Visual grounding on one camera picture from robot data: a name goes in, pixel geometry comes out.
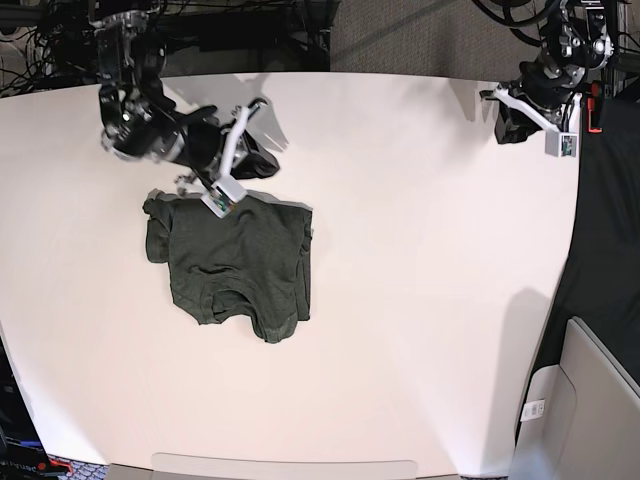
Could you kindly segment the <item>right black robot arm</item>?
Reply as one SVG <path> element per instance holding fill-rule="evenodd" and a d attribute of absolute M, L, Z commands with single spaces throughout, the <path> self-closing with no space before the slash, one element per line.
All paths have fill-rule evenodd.
<path fill-rule="evenodd" d="M 125 161 L 150 159 L 187 168 L 175 180 L 180 197 L 194 194 L 219 218 L 243 200 L 243 181 L 265 179 L 277 159 L 248 132 L 268 103 L 255 98 L 223 123 L 217 107 L 181 113 L 164 93 L 160 74 L 167 60 L 155 24 L 161 1 L 91 1 L 88 21 L 97 49 L 103 148 Z"/>

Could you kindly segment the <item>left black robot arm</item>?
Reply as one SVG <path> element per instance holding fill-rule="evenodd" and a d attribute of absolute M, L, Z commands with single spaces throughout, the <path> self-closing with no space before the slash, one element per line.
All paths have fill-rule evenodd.
<path fill-rule="evenodd" d="M 546 1 L 527 18 L 513 11 L 527 1 L 498 1 L 496 12 L 481 1 L 475 5 L 521 42 L 539 49 L 532 61 L 519 64 L 520 75 L 501 82 L 480 97 L 498 104 L 494 136 L 498 144 L 518 144 L 541 132 L 545 153 L 576 157 L 579 116 L 589 74 L 604 69 L 615 47 L 602 1 Z"/>

